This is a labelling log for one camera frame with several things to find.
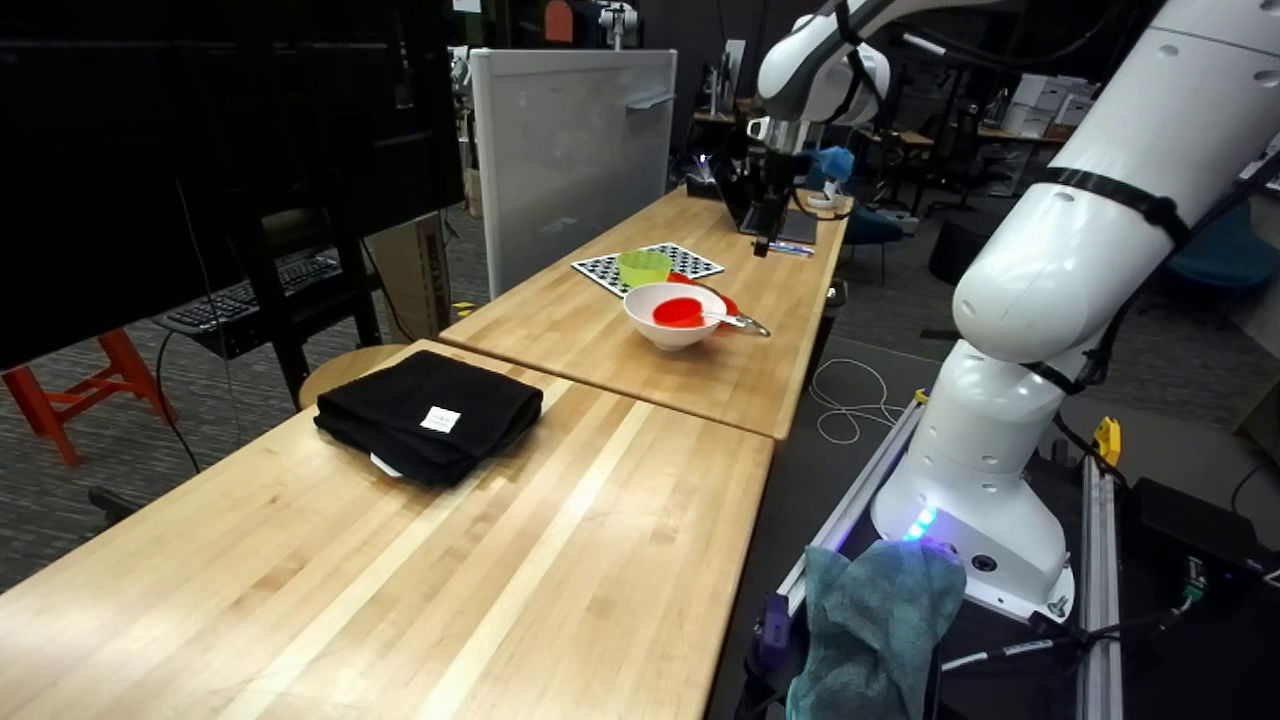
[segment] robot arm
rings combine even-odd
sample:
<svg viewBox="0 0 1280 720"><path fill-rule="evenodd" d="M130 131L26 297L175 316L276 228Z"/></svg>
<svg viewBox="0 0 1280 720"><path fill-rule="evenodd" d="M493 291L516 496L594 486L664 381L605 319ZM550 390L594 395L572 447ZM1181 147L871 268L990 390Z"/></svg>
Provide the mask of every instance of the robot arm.
<svg viewBox="0 0 1280 720"><path fill-rule="evenodd" d="M848 0L848 27L955 9ZM833 9L779 39L760 91L774 126L835 52ZM1126 297L1280 128L1280 12L1256 0L1169 0L1103 96L951 291L959 346L942 362L871 519L887 540L937 535L966 569L966 600L1067 620L1074 600L1061 519L1024 486L1072 381Z"/></svg>
<svg viewBox="0 0 1280 720"><path fill-rule="evenodd" d="M881 112L890 73L862 36L915 12L1013 6L1014 0L833 0L799 17L791 31L769 50L757 75L763 117L749 126L749 135L760 147L739 177L719 177L719 186L732 186L732 193L753 205L742 234L760 238L757 251L785 228L809 128L835 117L860 128Z"/></svg>
<svg viewBox="0 0 1280 720"><path fill-rule="evenodd" d="M802 147L809 126L827 119L852 87L848 126L868 126L887 91L887 59L862 43L882 24L939 9L1021 9L1014 0L833 0L817 17L799 17L791 31L769 50L757 91L769 119L753 135L779 156Z"/></svg>

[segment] red chair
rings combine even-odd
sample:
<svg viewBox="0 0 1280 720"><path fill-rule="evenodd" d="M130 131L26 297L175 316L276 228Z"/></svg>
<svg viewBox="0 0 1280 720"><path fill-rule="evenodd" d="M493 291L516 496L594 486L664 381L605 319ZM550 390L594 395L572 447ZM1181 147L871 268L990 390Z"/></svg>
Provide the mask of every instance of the red chair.
<svg viewBox="0 0 1280 720"><path fill-rule="evenodd" d="M53 447L62 458L66 467L79 466L79 453L66 437L66 421L114 393L145 401L153 413L175 423L157 377L130 349L128 334L123 329L99 334L97 346L103 349L109 368L93 374L89 381L62 393L46 393L26 364L14 364L4 374L4 386L14 408L26 417L37 437L53 439Z"/></svg>

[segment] light wood tabletop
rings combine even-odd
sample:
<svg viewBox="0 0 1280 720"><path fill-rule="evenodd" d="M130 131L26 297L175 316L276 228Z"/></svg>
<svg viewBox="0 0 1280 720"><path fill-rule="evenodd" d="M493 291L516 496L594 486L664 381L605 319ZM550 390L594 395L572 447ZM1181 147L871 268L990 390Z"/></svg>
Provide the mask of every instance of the light wood tabletop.
<svg viewBox="0 0 1280 720"><path fill-rule="evenodd" d="M572 261L660 239L724 266L724 273L703 285L726 291L739 314L763 319L773 337L719 329L682 351L656 351L626 324L621 302L572 268ZM802 393L839 243L844 219L819 219L812 258L753 258L753 238L732 228L719 202L673 188L444 329L444 340L785 439Z"/></svg>
<svg viewBox="0 0 1280 720"><path fill-rule="evenodd" d="M0 717L701 717L773 439L411 349L541 423L429 492L304 408L0 597Z"/></svg>

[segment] teal cloth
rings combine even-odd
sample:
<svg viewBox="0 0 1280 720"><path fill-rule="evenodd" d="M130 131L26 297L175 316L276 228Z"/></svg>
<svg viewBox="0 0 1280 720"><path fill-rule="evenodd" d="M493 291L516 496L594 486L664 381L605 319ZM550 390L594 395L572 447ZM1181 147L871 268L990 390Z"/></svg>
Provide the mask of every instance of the teal cloth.
<svg viewBox="0 0 1280 720"><path fill-rule="evenodd" d="M964 600L964 569L922 540L881 540L855 559L802 553L809 656L788 720L920 720L937 642Z"/></svg>

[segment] blue light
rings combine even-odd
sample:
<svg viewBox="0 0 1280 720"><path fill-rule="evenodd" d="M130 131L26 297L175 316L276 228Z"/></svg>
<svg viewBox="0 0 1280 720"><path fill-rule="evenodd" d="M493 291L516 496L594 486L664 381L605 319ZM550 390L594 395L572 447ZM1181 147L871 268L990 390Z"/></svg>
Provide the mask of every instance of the blue light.
<svg viewBox="0 0 1280 720"><path fill-rule="evenodd" d="M931 510L931 505L922 505L922 510L920 510L920 515L915 515L915 519L910 519L910 527L906 527L906 540L928 535L928 532L931 532L931 526L937 526L937 510Z"/></svg>

